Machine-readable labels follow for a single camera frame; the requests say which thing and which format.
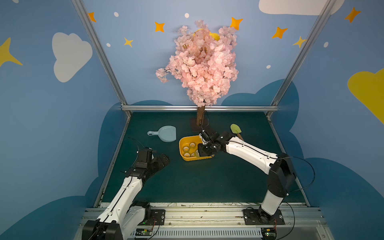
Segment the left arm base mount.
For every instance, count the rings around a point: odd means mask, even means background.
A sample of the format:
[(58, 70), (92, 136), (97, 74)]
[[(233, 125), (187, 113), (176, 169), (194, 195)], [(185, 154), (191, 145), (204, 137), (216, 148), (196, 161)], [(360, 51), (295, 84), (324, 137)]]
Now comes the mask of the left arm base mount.
[(139, 226), (163, 226), (165, 224), (166, 210), (156, 209), (149, 202), (134, 201), (130, 210), (139, 209)]

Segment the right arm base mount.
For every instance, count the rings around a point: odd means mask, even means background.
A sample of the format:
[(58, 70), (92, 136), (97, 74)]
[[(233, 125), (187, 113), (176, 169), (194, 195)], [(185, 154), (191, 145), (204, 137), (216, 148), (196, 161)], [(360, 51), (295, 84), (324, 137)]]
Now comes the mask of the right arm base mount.
[(269, 215), (261, 209), (248, 207), (243, 209), (243, 218), (246, 225), (285, 225), (280, 209), (277, 209), (274, 215)]

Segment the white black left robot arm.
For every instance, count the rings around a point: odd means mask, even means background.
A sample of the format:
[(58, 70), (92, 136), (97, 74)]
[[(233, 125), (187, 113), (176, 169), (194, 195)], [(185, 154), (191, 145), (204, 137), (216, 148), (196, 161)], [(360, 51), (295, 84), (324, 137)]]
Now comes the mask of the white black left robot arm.
[(152, 210), (149, 203), (135, 201), (135, 197), (145, 182), (169, 163), (165, 154), (150, 148), (139, 150), (119, 191), (96, 220), (85, 223), (81, 239), (127, 240), (132, 234), (148, 239), (154, 237), (158, 233), (155, 226), (164, 225), (166, 211)]

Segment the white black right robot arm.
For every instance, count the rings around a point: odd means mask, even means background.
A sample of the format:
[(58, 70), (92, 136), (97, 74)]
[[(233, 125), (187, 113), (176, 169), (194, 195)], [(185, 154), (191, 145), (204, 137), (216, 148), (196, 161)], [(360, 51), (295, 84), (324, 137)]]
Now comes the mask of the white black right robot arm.
[(199, 137), (203, 141), (198, 144), (199, 156), (207, 157), (224, 152), (245, 160), (268, 176), (268, 190), (258, 209), (258, 216), (269, 220), (275, 215), (297, 178), (291, 157), (264, 151), (246, 143), (233, 133), (224, 132), (219, 135), (201, 130)]

